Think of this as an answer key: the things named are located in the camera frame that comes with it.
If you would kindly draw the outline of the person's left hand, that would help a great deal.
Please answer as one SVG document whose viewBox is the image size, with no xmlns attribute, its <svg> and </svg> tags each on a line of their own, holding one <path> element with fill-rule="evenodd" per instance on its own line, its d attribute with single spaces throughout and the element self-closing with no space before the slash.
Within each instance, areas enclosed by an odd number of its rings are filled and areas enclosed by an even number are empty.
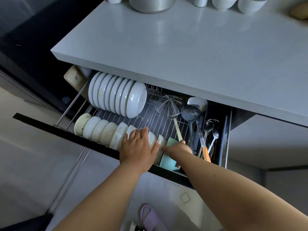
<svg viewBox="0 0 308 231">
<path fill-rule="evenodd" d="M 151 154 L 148 133 L 148 127 L 134 129 L 129 137 L 125 133 L 121 143 L 120 165 L 133 169 L 139 175 L 147 172 L 156 159 L 156 155 Z"/>
</svg>

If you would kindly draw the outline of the person's right hand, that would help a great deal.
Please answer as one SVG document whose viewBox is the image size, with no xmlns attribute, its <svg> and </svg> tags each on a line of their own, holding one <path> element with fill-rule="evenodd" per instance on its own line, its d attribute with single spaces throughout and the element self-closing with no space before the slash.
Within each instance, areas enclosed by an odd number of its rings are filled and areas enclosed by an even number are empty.
<svg viewBox="0 0 308 231">
<path fill-rule="evenodd" d="M 192 150 L 186 145 L 185 140 L 181 140 L 172 146 L 164 146 L 162 150 L 181 167 L 186 164 L 190 155 L 193 155 Z"/>
</svg>

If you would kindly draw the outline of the small white bowl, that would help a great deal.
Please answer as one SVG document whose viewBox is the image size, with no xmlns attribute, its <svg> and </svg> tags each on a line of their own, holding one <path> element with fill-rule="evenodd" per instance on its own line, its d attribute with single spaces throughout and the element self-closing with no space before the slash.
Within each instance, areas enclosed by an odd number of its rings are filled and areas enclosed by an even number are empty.
<svg viewBox="0 0 308 231">
<path fill-rule="evenodd" d="M 160 165 L 160 162 L 161 162 L 161 159 L 162 159 L 162 156 L 163 156 L 162 147 L 166 146 L 167 141 L 166 141 L 166 139 L 165 139 L 162 135 L 159 135 L 159 136 L 157 137 L 154 133 L 152 133 L 151 131 L 149 131 L 149 133 L 148 133 L 148 141 L 149 141 L 149 145 L 150 145 L 150 148 L 151 148 L 151 149 L 153 148 L 153 145 L 154 145 L 154 143 L 155 143 L 157 140 L 161 140 L 161 144 L 160 144 L 160 149 L 159 149 L 159 151 L 157 152 L 156 159 L 155 159 L 155 161 L 154 161 L 154 165 L 159 166 L 159 165 Z"/>
</svg>

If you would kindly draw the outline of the person's right forearm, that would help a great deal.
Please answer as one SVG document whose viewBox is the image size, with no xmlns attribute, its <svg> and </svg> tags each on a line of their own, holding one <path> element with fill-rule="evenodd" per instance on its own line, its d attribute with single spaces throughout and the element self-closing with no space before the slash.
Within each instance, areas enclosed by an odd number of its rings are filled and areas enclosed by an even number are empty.
<svg viewBox="0 0 308 231">
<path fill-rule="evenodd" d="M 185 151 L 175 161 L 225 231 L 308 231 L 308 216 L 254 181 Z"/>
</svg>

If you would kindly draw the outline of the person's left forearm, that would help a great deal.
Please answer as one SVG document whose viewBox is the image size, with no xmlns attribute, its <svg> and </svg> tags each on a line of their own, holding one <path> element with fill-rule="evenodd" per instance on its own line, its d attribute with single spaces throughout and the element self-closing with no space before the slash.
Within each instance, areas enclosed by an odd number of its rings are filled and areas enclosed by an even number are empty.
<svg viewBox="0 0 308 231">
<path fill-rule="evenodd" d="M 151 166 L 120 163 L 53 231 L 119 231 L 134 187 Z"/>
</svg>

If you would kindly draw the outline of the pale green square plate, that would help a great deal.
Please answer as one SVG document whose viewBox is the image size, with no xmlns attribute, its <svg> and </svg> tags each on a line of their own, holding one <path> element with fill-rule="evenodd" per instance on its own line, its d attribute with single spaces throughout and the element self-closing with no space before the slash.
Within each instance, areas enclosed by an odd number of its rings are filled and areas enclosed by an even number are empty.
<svg viewBox="0 0 308 231">
<path fill-rule="evenodd" d="M 175 140 L 173 138 L 169 138 L 166 146 L 171 147 L 176 143 L 178 143 L 177 140 Z M 164 151 L 163 151 L 163 155 L 162 155 L 162 159 L 161 159 L 161 162 L 159 164 L 159 167 L 166 169 L 166 170 L 169 170 L 169 171 L 175 171 L 175 170 L 180 169 L 180 167 L 176 167 L 176 161 L 171 159 Z"/>
</svg>

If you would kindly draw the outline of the bunch of metal spoons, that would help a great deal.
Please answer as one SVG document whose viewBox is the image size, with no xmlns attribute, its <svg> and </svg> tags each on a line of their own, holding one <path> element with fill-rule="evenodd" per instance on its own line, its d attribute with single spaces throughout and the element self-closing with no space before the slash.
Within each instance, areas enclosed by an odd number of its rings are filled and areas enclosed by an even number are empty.
<svg viewBox="0 0 308 231">
<path fill-rule="evenodd" d="M 209 156 L 210 158 L 213 155 L 213 146 L 214 146 L 214 142 L 215 140 L 217 140 L 219 138 L 219 133 L 218 133 L 218 129 L 214 124 L 218 124 L 219 121 L 216 119 L 208 119 L 205 121 L 205 126 L 203 128 L 203 135 L 204 135 L 204 140 L 206 143 L 206 147 L 208 149 L 209 152 Z"/>
</svg>

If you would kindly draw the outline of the white ceramic spoon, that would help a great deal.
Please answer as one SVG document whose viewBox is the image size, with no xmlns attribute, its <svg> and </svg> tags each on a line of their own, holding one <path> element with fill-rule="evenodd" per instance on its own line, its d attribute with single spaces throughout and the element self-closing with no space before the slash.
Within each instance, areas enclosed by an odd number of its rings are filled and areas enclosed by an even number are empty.
<svg viewBox="0 0 308 231">
<path fill-rule="evenodd" d="M 187 101 L 187 104 L 198 107 L 201 112 L 205 112 L 208 107 L 208 101 L 199 97 L 190 97 Z"/>
</svg>

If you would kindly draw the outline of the row of white bowls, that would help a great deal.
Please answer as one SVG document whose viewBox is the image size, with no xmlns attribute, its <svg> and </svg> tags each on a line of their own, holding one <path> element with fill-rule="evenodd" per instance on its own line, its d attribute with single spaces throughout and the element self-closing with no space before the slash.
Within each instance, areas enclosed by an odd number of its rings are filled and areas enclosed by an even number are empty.
<svg viewBox="0 0 308 231">
<path fill-rule="evenodd" d="M 129 137 L 134 129 L 124 122 L 116 124 L 85 113 L 75 122 L 74 134 L 119 151 L 125 133 Z"/>
</svg>

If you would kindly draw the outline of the row of white plates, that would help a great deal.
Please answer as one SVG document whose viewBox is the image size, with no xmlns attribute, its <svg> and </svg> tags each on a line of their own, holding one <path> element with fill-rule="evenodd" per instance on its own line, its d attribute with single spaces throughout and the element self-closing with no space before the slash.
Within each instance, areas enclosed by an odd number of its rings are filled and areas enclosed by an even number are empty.
<svg viewBox="0 0 308 231">
<path fill-rule="evenodd" d="M 143 110 L 148 91 L 143 82 L 97 72 L 89 82 L 88 100 L 95 108 L 129 119 Z"/>
</svg>

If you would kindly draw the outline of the purple slipper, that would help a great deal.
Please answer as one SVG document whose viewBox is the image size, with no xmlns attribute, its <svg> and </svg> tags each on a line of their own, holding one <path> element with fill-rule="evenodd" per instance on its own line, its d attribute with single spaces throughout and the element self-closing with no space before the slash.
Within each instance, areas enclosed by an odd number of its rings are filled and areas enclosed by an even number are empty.
<svg viewBox="0 0 308 231">
<path fill-rule="evenodd" d="M 146 231 L 169 231 L 150 204 L 143 204 L 140 209 L 140 218 Z"/>
</svg>

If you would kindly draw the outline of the black drawer front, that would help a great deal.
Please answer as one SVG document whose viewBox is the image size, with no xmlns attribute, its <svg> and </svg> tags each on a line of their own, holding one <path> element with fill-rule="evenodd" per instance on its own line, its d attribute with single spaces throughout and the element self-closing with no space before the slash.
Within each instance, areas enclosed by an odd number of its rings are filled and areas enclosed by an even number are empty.
<svg viewBox="0 0 308 231">
<path fill-rule="evenodd" d="M 19 120 L 19 121 L 21 121 L 21 122 L 23 122 L 27 125 L 33 126 L 33 127 L 38 128 L 42 131 L 45 131 L 45 132 L 51 133 L 53 135 L 56 135 L 58 137 L 61 137 L 63 139 L 69 140 L 73 143 L 82 145 L 86 148 L 97 151 L 99 153 L 102 153 L 102 154 L 107 155 L 109 157 L 112 157 L 114 159 L 117 159 L 117 160 L 120 159 L 119 158 L 119 151 L 111 149 L 111 148 L 106 147 L 106 146 L 103 146 L 103 145 L 96 143 L 96 142 L 93 142 L 91 140 L 87 140 L 87 139 L 85 139 L 81 136 L 77 136 L 74 133 L 66 131 L 65 129 L 54 127 L 52 125 L 46 124 L 44 122 L 41 122 L 41 121 L 38 121 L 36 119 L 30 118 L 28 116 L 22 115 L 20 113 L 14 114 L 13 118 L 16 119 L 16 120 Z M 156 166 L 156 165 L 153 165 L 148 170 L 148 172 L 194 190 L 194 187 L 192 186 L 192 184 L 189 181 L 189 179 L 187 178 L 187 176 L 175 173 L 173 171 L 163 169 L 163 168 Z"/>
</svg>

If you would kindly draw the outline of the wooden cutting board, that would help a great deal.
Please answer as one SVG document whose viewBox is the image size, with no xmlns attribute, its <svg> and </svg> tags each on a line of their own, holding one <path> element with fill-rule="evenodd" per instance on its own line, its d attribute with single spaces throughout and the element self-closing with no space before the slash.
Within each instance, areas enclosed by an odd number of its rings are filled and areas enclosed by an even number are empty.
<svg viewBox="0 0 308 231">
<path fill-rule="evenodd" d="M 88 78 L 86 78 L 83 73 L 79 70 L 78 66 L 72 65 L 68 71 L 64 74 L 64 79 L 77 91 L 80 92 L 81 89 L 86 85 L 83 89 L 81 95 L 88 100 L 88 89 L 89 84 Z"/>
</svg>

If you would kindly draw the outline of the metal pot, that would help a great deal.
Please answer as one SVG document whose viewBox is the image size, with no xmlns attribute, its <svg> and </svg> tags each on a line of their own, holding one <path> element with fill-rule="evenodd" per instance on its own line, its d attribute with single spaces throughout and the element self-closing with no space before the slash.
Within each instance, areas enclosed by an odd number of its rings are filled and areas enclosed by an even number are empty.
<svg viewBox="0 0 308 231">
<path fill-rule="evenodd" d="M 130 6 L 139 12 L 154 14 L 168 10 L 176 0 L 129 0 Z"/>
</svg>

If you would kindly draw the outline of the yellow rounded object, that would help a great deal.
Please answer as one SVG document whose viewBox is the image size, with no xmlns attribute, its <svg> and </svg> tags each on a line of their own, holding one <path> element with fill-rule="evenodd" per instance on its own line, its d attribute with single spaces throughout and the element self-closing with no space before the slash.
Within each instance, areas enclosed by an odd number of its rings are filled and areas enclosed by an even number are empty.
<svg viewBox="0 0 308 231">
<path fill-rule="evenodd" d="M 289 15 L 298 20 L 308 19 L 308 1 L 293 7 Z"/>
</svg>

